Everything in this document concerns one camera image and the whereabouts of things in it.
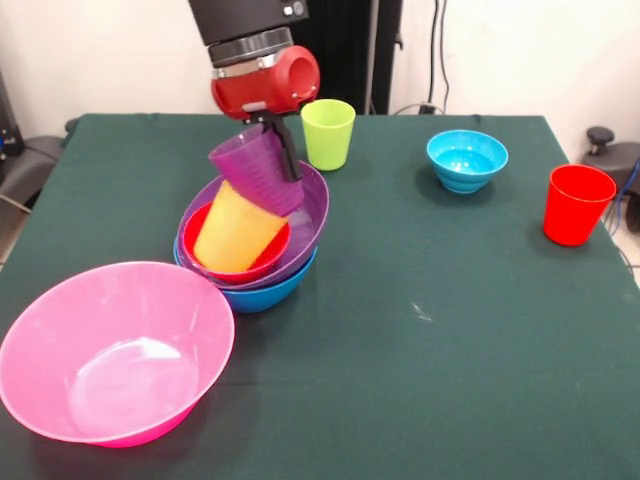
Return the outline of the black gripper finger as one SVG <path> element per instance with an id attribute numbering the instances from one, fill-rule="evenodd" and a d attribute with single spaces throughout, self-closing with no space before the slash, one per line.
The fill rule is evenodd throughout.
<path id="1" fill-rule="evenodd" d="M 284 115 L 270 110 L 258 110 L 249 114 L 249 122 L 259 124 L 263 134 L 271 134 L 277 138 L 280 148 L 280 163 L 284 177 L 288 182 L 302 179 L 302 173 L 296 158 L 296 149 L 289 128 L 285 125 Z"/>

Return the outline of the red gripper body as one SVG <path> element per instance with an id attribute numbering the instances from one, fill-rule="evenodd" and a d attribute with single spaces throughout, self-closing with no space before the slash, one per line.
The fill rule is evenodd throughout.
<path id="1" fill-rule="evenodd" d="M 235 120 L 247 120 L 259 111 L 296 112 L 317 97 L 320 70 L 313 54 L 293 45 L 215 71 L 211 94 L 220 111 Z"/>

